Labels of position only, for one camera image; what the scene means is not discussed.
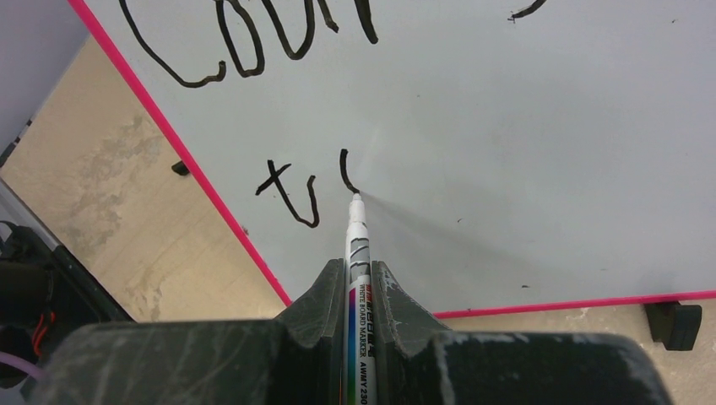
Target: whiteboard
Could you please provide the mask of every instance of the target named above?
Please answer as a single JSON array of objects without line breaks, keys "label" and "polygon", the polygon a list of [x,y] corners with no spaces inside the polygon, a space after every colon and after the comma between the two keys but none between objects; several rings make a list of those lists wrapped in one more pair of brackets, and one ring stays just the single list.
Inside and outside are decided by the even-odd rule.
[{"label": "whiteboard", "polygon": [[716,296],[711,2],[70,1],[285,302],[342,255],[343,149],[430,311]]}]

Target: beige surface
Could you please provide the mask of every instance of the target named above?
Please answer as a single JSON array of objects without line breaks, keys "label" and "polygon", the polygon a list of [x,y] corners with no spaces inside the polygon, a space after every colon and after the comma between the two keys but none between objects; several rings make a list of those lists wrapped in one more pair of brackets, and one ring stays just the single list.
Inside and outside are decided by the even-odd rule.
[{"label": "beige surface", "polygon": [[[283,309],[100,48],[89,40],[0,174],[139,321]],[[637,305],[455,319],[455,329],[613,332],[637,340],[677,403],[716,403],[716,301],[691,352],[652,343]]]}]

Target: black marker writing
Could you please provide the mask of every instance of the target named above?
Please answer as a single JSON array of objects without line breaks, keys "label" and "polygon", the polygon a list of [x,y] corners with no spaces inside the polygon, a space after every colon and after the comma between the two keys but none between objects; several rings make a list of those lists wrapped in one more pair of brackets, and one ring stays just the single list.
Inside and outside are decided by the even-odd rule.
[{"label": "black marker writing", "polygon": [[358,19],[361,21],[361,27],[363,32],[366,33],[366,37],[373,44],[378,43],[378,37],[376,35],[376,29],[373,28],[373,20],[371,16],[371,4],[369,0],[355,0],[355,9],[358,11]]},{"label": "black marker writing", "polygon": [[219,61],[219,72],[212,76],[207,76],[197,82],[188,82],[184,80],[181,76],[179,76],[178,73],[174,71],[171,67],[169,67],[164,60],[156,54],[152,50],[152,48],[147,44],[147,42],[142,37],[142,34],[139,33],[139,29],[137,28],[137,25],[134,23],[134,18],[132,17],[132,14],[129,13],[129,8],[127,7],[127,0],[119,0],[119,7],[122,8],[122,13],[124,14],[124,18],[127,20],[127,24],[129,24],[129,28],[132,29],[132,33],[134,34],[134,38],[137,39],[137,42],[139,42],[139,45],[142,46],[142,49],[144,49],[147,54],[155,60],[155,62],[159,63],[161,67],[166,70],[167,73],[169,73],[170,76],[172,76],[179,84],[181,84],[184,87],[188,87],[190,89],[198,89],[199,87],[203,87],[211,82],[220,82],[221,80],[224,80],[224,77],[226,76],[226,62]]},{"label": "black marker writing", "polygon": [[234,67],[236,67],[236,71],[241,77],[248,78],[250,76],[258,76],[263,73],[265,61],[263,59],[263,46],[261,45],[261,38],[258,36],[258,31],[256,31],[256,25],[253,24],[253,20],[248,14],[248,11],[246,11],[246,9],[239,4],[239,0],[228,0],[228,2],[247,25],[248,32],[251,35],[251,41],[253,42],[253,49],[256,52],[256,67],[246,70],[241,65],[239,55],[236,53],[236,48],[234,47],[234,41],[231,39],[231,33],[229,32],[229,28],[226,26],[226,18],[224,16],[224,0],[217,0],[216,19],[219,22],[219,30],[221,31],[221,36],[224,37],[226,49],[229,50],[231,60],[234,61]]},{"label": "black marker writing", "polygon": [[529,7],[523,8],[510,16],[508,20],[514,21],[515,19],[521,19],[522,17],[527,17],[528,15],[534,13],[537,11],[540,7],[542,7],[542,4],[544,4],[547,0],[534,0],[534,3],[530,4]]},{"label": "black marker writing", "polygon": [[[240,0],[214,0],[214,6],[216,8],[216,20],[219,25],[219,31],[221,32],[221,36],[224,39],[226,49],[231,55],[231,60],[234,62],[234,67],[236,67],[236,71],[241,77],[249,78],[251,76],[258,76],[259,74],[263,73],[266,61],[263,55],[261,37],[258,34],[256,25],[253,23],[251,14],[249,14],[248,11],[246,11],[246,9],[241,6],[239,1]],[[271,3],[271,0],[261,0],[263,7],[266,9],[266,13],[268,13],[268,16],[271,18],[271,23],[274,25],[274,29],[276,30],[276,35],[279,37],[281,47],[283,47],[286,56],[288,56],[291,60],[297,61],[302,59],[308,53],[308,50],[311,48],[311,44],[313,43],[313,37],[316,34],[316,20],[314,15],[315,12],[313,9],[313,1],[314,0],[303,0],[303,6],[306,12],[306,35],[304,36],[301,45],[296,51],[294,51],[291,48],[288,38],[286,37],[284,26],[281,24],[279,15],[278,13],[276,13],[276,9]],[[328,4],[326,3],[326,0],[316,1],[318,2],[318,7],[321,10],[321,15],[323,16],[323,22],[333,32],[338,32],[339,27],[331,16],[331,12],[328,9]],[[246,24],[249,35],[251,36],[251,41],[253,43],[253,50],[256,54],[256,67],[252,69],[245,69],[243,65],[241,65],[241,60],[239,59],[239,55],[236,52],[234,41],[231,38],[231,33],[226,23],[224,2],[228,2],[234,9],[234,12],[239,14],[241,20],[243,20],[244,24]],[[210,82],[220,82],[224,79],[226,75],[226,62],[220,61],[219,72],[217,74],[213,76],[207,76],[197,82],[188,82],[187,80],[184,80],[181,76],[179,76],[179,74],[174,71],[174,69],[172,69],[166,62],[164,62],[164,60],[159,57],[159,55],[157,55],[156,52],[154,52],[154,50],[152,50],[149,45],[147,45],[147,42],[144,40],[142,35],[139,33],[139,30],[137,29],[137,25],[134,23],[134,18],[132,17],[132,14],[129,12],[129,9],[127,7],[127,0],[119,0],[119,4],[122,8],[122,12],[124,13],[124,18],[127,20],[129,27],[134,33],[134,38],[142,46],[142,49],[144,49],[144,51],[147,52],[147,54],[155,60],[155,62],[159,63],[159,65],[162,66],[164,70],[166,70],[166,72],[169,73],[179,84],[184,87],[196,89]],[[376,44],[378,42],[378,38],[372,23],[371,6],[369,0],[355,0],[355,8],[358,12],[358,18],[361,21],[361,26],[363,27],[363,31],[365,32],[366,37],[372,44]]]},{"label": "black marker writing", "polygon": [[296,209],[293,208],[293,204],[291,204],[289,196],[286,194],[286,190],[284,190],[284,186],[281,184],[281,180],[279,179],[279,176],[281,173],[283,173],[286,169],[290,167],[290,164],[283,165],[278,171],[276,170],[274,166],[274,161],[269,160],[268,161],[268,180],[266,180],[264,183],[261,184],[256,189],[256,195],[258,196],[269,188],[272,184],[276,185],[276,188],[279,189],[279,193],[281,194],[281,198],[284,200],[284,203],[286,204],[286,207],[288,207],[289,211],[291,212],[291,215],[293,215],[293,218],[296,219],[296,221],[304,224],[305,226],[309,228],[316,228],[318,226],[318,223],[320,222],[320,218],[318,217],[318,206],[316,203],[316,193],[313,191],[313,181],[316,180],[316,176],[311,175],[308,177],[308,183],[306,184],[306,187],[308,188],[308,196],[311,198],[311,210],[313,212],[313,221],[308,222],[305,219],[301,218],[301,216],[296,212]]},{"label": "black marker writing", "polygon": [[341,149],[340,150],[340,177],[343,179],[343,184],[351,190],[354,194],[361,192],[361,190],[358,190],[353,186],[353,183],[350,182],[350,179],[348,178],[348,169],[346,166],[346,159],[348,158],[348,149]]}]

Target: cable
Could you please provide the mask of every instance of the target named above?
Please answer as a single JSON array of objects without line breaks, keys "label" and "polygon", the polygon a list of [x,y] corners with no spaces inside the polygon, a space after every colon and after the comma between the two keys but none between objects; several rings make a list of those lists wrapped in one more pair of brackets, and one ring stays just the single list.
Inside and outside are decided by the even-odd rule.
[{"label": "cable", "polygon": [[10,353],[0,352],[0,364],[6,364],[10,367],[23,371],[25,374],[36,380],[41,380],[45,377],[45,371],[43,369]]},{"label": "cable", "polygon": [[35,332],[32,334],[32,348],[35,350],[37,357],[42,356],[42,351],[40,350],[42,338],[45,336],[52,324],[55,323],[55,313],[50,311],[49,314],[50,316],[47,317],[48,319],[45,319],[45,314],[40,315],[40,321],[37,323]]}]

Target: marker label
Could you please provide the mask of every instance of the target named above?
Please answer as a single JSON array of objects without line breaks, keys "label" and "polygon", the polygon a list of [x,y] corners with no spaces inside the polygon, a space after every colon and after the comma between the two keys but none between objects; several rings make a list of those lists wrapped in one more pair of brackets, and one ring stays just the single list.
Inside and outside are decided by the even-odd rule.
[{"label": "marker label", "polygon": [[358,276],[349,287],[348,404],[376,403],[375,374],[371,276]]}]

